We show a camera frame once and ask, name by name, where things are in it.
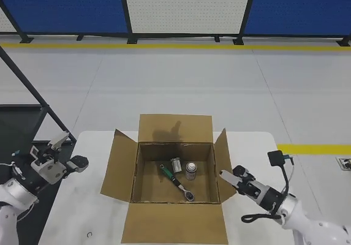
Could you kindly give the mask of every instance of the open cardboard box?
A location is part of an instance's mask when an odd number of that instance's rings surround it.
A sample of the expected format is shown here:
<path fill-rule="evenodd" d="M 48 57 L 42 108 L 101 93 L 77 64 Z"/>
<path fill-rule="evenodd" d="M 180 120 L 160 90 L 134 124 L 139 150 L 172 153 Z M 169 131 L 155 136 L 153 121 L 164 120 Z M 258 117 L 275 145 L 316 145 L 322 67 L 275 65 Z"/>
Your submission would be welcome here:
<path fill-rule="evenodd" d="M 194 196 L 187 202 L 159 169 L 172 171 Z M 185 165 L 197 164 L 193 181 Z M 140 115 L 138 143 L 116 130 L 101 194 L 129 202 L 122 243 L 228 244 L 221 203 L 235 194 L 219 177 L 232 171 L 225 130 L 213 143 L 212 118 L 192 115 Z"/>

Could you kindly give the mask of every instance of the floor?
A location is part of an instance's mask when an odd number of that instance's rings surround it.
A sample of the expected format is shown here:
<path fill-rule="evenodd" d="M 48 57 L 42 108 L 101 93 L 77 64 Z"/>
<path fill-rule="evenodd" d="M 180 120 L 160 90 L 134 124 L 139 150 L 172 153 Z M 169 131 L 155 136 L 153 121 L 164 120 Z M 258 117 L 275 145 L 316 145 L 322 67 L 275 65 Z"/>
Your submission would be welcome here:
<path fill-rule="evenodd" d="M 351 145 L 351 52 L 6 51 L 76 137 L 138 130 L 140 113 L 182 113 L 212 115 L 216 131 L 266 131 L 277 143 Z M 0 59 L 0 104 L 35 102 Z M 58 132 L 46 118 L 37 139 Z M 351 172 L 335 157 L 296 156 L 292 187 L 311 217 L 351 225 Z"/>

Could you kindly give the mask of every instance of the yellow floor stripe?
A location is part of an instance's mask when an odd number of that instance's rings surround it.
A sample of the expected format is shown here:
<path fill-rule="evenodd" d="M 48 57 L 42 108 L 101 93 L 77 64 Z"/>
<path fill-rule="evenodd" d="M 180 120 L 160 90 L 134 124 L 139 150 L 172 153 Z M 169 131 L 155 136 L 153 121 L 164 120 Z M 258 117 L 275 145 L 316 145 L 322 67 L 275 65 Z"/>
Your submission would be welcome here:
<path fill-rule="evenodd" d="M 4 48 L 77 48 L 77 49 L 193 49 L 193 50 L 276 50 L 276 51 L 351 51 L 340 46 L 276 46 L 276 45 L 207 45 L 207 44 L 123 44 L 123 43 L 1 43 Z"/>
<path fill-rule="evenodd" d="M 278 144 L 285 154 L 304 155 L 351 155 L 351 145 L 292 145 Z"/>

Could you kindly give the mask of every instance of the metal can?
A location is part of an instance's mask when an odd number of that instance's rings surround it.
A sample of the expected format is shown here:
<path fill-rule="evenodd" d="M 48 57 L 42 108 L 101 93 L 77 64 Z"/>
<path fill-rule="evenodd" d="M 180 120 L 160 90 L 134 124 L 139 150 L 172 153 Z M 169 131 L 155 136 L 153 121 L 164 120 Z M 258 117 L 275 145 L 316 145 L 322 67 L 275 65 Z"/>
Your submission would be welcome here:
<path fill-rule="evenodd" d="M 194 162 L 189 162 L 186 164 L 186 179 L 195 179 L 195 172 L 197 171 L 197 165 Z"/>
<path fill-rule="evenodd" d="M 181 161 L 179 157 L 171 159 L 171 164 L 173 165 L 174 173 L 182 171 Z"/>

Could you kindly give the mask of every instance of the wrench head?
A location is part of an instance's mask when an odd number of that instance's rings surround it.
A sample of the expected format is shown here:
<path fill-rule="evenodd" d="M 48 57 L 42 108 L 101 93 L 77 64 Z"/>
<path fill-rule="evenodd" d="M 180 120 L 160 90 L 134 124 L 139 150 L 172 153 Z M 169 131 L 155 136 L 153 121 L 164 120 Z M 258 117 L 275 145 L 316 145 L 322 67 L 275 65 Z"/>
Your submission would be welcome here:
<path fill-rule="evenodd" d="M 192 192 L 189 192 L 188 190 L 186 190 L 185 192 L 185 197 L 189 202 L 194 201 L 194 195 Z"/>

